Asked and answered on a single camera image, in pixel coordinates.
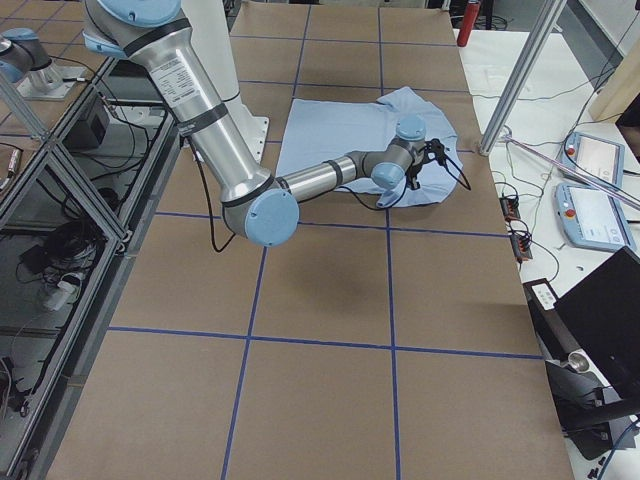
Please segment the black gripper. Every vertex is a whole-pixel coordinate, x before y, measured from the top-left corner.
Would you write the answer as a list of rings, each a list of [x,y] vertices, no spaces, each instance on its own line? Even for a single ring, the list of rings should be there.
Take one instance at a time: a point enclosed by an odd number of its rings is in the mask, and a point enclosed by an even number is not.
[[[418,175],[421,172],[423,166],[427,163],[430,163],[428,155],[432,152],[432,150],[433,142],[426,141],[422,147],[418,148],[413,153],[413,160],[408,168],[408,188],[410,190],[418,190],[421,187],[418,180]]]

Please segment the second robot base background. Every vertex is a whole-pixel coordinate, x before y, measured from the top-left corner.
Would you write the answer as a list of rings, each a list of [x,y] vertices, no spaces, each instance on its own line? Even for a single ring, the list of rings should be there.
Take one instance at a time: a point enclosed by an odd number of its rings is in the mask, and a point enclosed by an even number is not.
[[[1,33],[1,75],[28,100],[64,100],[83,69],[58,65],[30,28]]]

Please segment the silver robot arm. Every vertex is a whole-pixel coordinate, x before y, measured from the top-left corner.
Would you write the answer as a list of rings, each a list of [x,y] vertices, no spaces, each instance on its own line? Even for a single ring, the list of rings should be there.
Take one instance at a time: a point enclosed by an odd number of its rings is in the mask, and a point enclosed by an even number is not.
[[[418,116],[403,118],[383,151],[353,151],[275,177],[254,158],[192,46],[192,25],[178,1],[88,1],[85,45],[141,67],[175,118],[180,135],[221,187],[223,220],[235,234],[273,247],[296,231],[299,205],[359,178],[391,191],[417,189],[431,162]]]

